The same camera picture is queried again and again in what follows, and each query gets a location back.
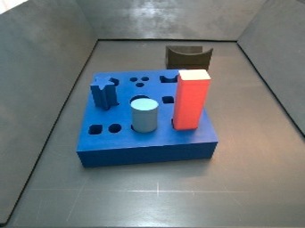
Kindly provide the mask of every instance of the blue base block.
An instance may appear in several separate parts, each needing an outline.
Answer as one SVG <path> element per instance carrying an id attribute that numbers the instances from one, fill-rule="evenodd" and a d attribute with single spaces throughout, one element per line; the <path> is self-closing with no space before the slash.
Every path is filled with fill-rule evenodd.
<path id="1" fill-rule="evenodd" d="M 199 127 L 176 131 L 171 125 L 178 70 L 105 72 L 93 75 L 119 80 L 119 105 L 103 110 L 87 103 L 77 154 L 84 167 L 99 167 L 184 159 L 208 159 L 218 143 L 203 110 Z M 129 101 L 148 97 L 158 101 L 158 129 L 141 134 L 131 127 Z"/>

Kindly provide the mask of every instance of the hole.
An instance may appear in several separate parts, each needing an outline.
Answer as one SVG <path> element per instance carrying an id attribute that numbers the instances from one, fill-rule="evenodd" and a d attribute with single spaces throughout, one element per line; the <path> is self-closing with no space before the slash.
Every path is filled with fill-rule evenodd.
<path id="1" fill-rule="evenodd" d="M 101 125 L 91 125 L 89 126 L 89 134 L 100 134 L 103 131 L 103 126 Z"/>
<path id="2" fill-rule="evenodd" d="M 115 86 L 119 86 L 119 79 L 111 77 L 109 81 L 113 82 Z"/>
<path id="3" fill-rule="evenodd" d="M 137 78 L 136 78 L 136 77 L 131 77 L 131 78 L 129 78 L 129 81 L 131 81 L 131 82 L 136 82 L 136 81 L 137 81 Z"/>
<path id="4" fill-rule="evenodd" d="M 108 127 L 108 131 L 109 131 L 111 133 L 117 133 L 120 130 L 121 130 L 121 126 L 120 126 L 119 124 L 112 124 L 112 125 L 109 125 L 109 127 Z"/>
<path id="5" fill-rule="evenodd" d="M 172 78 L 162 75 L 162 76 L 159 76 L 159 81 L 160 81 L 160 83 L 176 83 L 178 82 L 178 75 Z"/>
<path id="6" fill-rule="evenodd" d="M 139 82 L 136 83 L 136 87 L 143 87 L 144 86 L 144 83 Z"/>
<path id="7" fill-rule="evenodd" d="M 141 77 L 140 79 L 141 79 L 141 81 L 144 81 L 144 82 L 148 81 L 148 77 Z"/>
<path id="8" fill-rule="evenodd" d="M 129 103 L 131 103 L 133 100 L 139 99 L 139 98 L 148 98 L 148 97 L 144 96 L 144 95 L 133 96 L 133 97 L 129 99 Z"/>
<path id="9" fill-rule="evenodd" d="M 172 96 L 163 96 L 162 101 L 163 101 L 163 103 L 174 103 L 174 97 Z"/>

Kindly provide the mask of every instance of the gray floor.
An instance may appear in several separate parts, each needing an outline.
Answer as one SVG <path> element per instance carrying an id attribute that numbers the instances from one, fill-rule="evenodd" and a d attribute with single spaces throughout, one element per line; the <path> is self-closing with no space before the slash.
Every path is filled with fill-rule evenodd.
<path id="1" fill-rule="evenodd" d="M 212 159 L 83 168 L 92 73 L 164 69 L 166 45 L 214 48 Z M 99 42 L 8 227 L 305 226 L 303 138 L 235 43 Z"/>

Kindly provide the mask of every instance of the black curved block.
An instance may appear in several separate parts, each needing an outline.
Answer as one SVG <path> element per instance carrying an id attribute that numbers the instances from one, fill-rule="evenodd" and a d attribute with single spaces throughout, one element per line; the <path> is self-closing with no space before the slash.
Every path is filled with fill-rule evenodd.
<path id="1" fill-rule="evenodd" d="M 167 69 L 208 69 L 212 48 L 202 52 L 202 46 L 167 46 Z"/>

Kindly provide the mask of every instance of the gray enclosure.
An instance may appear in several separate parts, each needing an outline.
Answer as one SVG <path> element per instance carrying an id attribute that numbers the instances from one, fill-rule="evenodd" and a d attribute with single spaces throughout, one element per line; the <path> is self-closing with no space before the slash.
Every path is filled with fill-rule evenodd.
<path id="1" fill-rule="evenodd" d="M 1 14 L 0 224 L 21 196 L 6 227 L 305 226 L 305 141 L 289 118 L 303 133 L 303 6 L 29 0 Z M 172 41 L 93 48 L 131 38 Z M 212 159 L 84 169 L 75 150 L 92 74 L 164 69 L 166 45 L 214 48 Z"/>

